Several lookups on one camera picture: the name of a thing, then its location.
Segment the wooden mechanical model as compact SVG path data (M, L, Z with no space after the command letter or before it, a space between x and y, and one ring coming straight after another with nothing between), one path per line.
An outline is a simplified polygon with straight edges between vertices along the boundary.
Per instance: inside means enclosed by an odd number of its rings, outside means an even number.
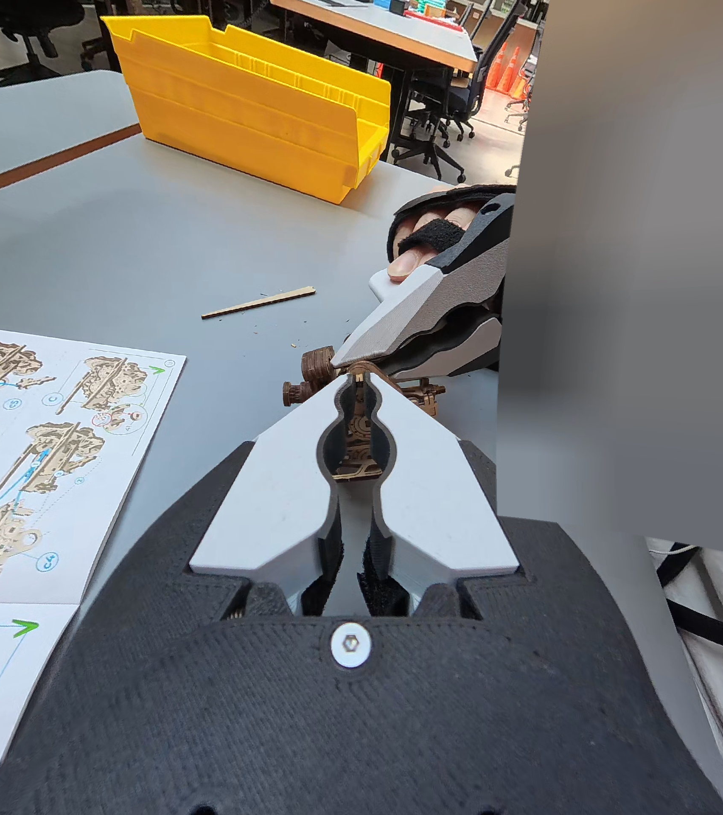
M446 392L446 388L443 385L431 383L428 378L399 384L373 362L367 360L359 360L345 367L335 368L331 362L334 354L332 346L305 352L301 361L303 382L299 384L285 382L283 384L283 404L290 407L295 403L306 402L337 376L348 372L353 374L356 395L353 416L347 424L345 435L347 451L334 474L334 479L339 483L371 480L379 477L382 470L370 453L370 410L366 406L364 373L373 372L382 376L388 384L394 386L429 416L437 415L437 396Z

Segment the person's right hand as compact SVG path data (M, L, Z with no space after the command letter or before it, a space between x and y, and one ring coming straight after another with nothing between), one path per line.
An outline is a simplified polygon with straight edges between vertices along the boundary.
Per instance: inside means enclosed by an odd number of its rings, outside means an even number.
M390 280L394 283L404 281L416 268L425 264L430 259L433 259L438 254L438 251L434 250L428 244L418 244L402 252L399 249L400 243L404 239L409 238L414 231L424 228L429 222L437 219L453 223L460 229L467 230L476 217L477 212L478 207L475 205L465 205L458 207L458 209L443 207L441 209L428 210L419 217L406 219L398 227L394 237L393 246L395 257L387 267L387 274Z

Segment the grey work table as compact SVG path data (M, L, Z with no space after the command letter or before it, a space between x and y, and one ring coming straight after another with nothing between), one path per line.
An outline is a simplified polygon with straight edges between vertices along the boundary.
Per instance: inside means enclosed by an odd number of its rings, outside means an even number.
M326 28L329 38L358 56L400 70L451 67L472 73L477 65L471 40L463 31L426 18L392 14L374 4L343 6L316 1L273 1Z

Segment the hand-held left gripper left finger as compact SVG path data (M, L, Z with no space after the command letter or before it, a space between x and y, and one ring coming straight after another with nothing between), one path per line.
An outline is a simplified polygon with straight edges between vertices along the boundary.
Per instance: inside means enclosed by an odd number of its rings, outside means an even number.
M242 576L299 596L322 574L317 539L330 527L336 488L317 444L339 420L339 378L261 433L190 567Z

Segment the yellow plastic bin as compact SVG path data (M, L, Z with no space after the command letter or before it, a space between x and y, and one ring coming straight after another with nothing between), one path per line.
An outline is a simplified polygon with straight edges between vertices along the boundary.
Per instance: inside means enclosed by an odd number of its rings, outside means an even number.
M376 76L203 15L102 20L150 140L335 205L387 144Z

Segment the grey desk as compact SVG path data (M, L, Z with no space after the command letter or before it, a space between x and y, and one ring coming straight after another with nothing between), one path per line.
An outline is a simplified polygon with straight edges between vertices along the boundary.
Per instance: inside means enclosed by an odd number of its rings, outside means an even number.
M0 174L138 122L120 73L0 87Z
M340 485L323 616L193 576L193 545L286 411L301 351L372 309L395 209L341 206L128 138L0 191L0 329L182 354L86 600L0 765L0 813L723 813L617 604L559 526L503 517L516 578L369 617L372 483ZM316 294L201 320L263 296Z

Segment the white instruction booklet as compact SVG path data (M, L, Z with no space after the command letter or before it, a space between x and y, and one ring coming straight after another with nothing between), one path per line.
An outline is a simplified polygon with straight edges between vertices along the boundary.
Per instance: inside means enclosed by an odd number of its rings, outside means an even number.
M184 362L0 331L0 604L81 602Z

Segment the thin wooden strip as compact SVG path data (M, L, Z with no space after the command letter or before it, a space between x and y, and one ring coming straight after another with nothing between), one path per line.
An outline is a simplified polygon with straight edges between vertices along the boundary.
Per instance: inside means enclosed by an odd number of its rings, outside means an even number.
M201 320L213 320L221 318L226 315L240 313L244 311L254 310L257 308L274 305L281 302L292 301L302 298L311 297L316 294L313 286L307 286L300 289L295 289L287 292L279 292L273 295L265 295L256 300L247 301L241 304L228 306L226 308L218 309L201 315Z

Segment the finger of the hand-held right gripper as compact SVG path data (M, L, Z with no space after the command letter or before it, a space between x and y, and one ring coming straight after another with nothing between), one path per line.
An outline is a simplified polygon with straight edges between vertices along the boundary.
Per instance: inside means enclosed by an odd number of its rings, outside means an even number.
M419 336L387 357L387 375L395 381L458 376L499 361L502 324L482 315L472 325L462 322Z
M333 357L342 368L359 360L387 370L387 357L419 336L482 315L496 315L493 304L506 273L508 240L453 273L423 265L397 284L347 338Z

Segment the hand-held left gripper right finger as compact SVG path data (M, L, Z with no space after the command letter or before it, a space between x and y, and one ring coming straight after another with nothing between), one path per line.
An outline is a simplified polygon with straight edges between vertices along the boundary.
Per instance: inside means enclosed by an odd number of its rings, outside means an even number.
M515 574L519 562L468 447L375 373L367 373L367 419L381 469L367 540L369 612L408 615L430 586Z

